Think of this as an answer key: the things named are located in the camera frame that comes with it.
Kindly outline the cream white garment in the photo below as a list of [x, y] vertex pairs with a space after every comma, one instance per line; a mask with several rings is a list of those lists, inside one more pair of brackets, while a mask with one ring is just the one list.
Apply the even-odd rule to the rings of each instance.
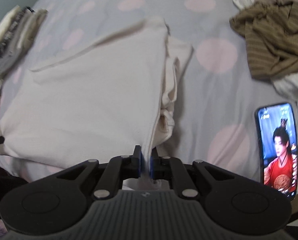
[[40, 57], [36, 47], [0, 81], [0, 165], [37, 180], [88, 159], [101, 163], [174, 133], [179, 84], [193, 46], [150, 17]]

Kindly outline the stack of folded clothes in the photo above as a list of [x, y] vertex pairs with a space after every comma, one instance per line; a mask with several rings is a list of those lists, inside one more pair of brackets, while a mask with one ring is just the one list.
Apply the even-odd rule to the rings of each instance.
[[28, 52], [48, 11], [15, 6], [0, 22], [0, 80]]

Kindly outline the grey pink-dotted bed sheet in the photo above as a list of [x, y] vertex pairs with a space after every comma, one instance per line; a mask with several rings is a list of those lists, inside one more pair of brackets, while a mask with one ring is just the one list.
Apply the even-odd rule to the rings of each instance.
[[27, 57], [4, 82], [0, 115], [32, 63], [161, 16], [194, 53], [178, 87], [172, 137], [158, 152], [185, 163], [201, 159], [259, 180], [254, 111], [282, 98], [269, 83], [251, 78], [245, 41], [229, 25], [237, 13], [231, 0], [38, 0], [34, 8], [48, 10], [48, 17]]

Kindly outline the smartphone with lit screen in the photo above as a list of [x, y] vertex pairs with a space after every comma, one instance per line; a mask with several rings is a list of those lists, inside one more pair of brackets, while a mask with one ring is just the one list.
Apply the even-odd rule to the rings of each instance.
[[298, 185], [298, 144], [292, 105], [287, 102], [258, 108], [261, 182], [293, 200]]

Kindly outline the olive striped garment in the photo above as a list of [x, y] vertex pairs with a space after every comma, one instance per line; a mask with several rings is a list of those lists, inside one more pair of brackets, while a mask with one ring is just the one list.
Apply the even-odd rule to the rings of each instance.
[[256, 3], [229, 24], [246, 41], [253, 79], [280, 79], [298, 72], [298, 3]]

